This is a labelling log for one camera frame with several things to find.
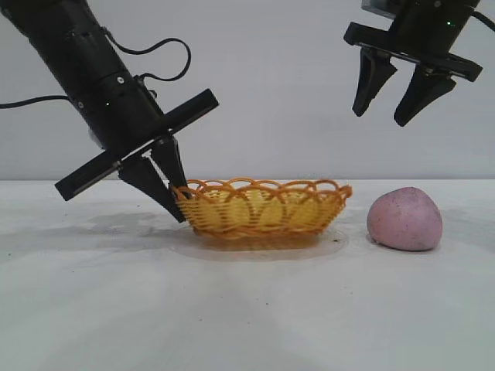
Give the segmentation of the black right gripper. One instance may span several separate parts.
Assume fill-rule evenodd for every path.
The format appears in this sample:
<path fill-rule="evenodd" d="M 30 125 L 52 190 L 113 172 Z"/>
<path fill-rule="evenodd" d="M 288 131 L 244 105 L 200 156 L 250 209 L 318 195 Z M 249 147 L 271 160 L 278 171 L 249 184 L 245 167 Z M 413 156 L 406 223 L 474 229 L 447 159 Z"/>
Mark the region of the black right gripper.
<path fill-rule="evenodd" d="M 382 30 L 351 22 L 344 34 L 346 43 L 362 47 L 352 107 L 355 115 L 361 117 L 366 112 L 380 89 L 397 72 L 391 56 L 418 64 L 394 112 L 394 120 L 401 127 L 456 87 L 452 75 L 475 81 L 483 68 L 451 54 L 450 49 L 478 4 L 478 1 L 361 2 L 363 10 L 388 17 L 392 23 L 389 29 Z"/>

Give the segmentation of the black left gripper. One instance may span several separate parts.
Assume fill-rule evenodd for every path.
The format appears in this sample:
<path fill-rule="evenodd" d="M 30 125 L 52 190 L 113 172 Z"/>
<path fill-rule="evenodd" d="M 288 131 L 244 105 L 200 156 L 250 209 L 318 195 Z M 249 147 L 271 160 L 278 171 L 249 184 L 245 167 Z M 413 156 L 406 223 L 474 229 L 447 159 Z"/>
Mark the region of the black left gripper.
<path fill-rule="evenodd" d="M 179 223 L 186 220 L 172 194 L 187 186 L 174 135 L 218 106 L 209 89 L 165 113 L 142 79 L 117 72 L 94 79 L 72 73 L 57 81 L 99 141 L 103 151 L 58 181 L 71 200 L 113 172 L 165 208 Z"/>

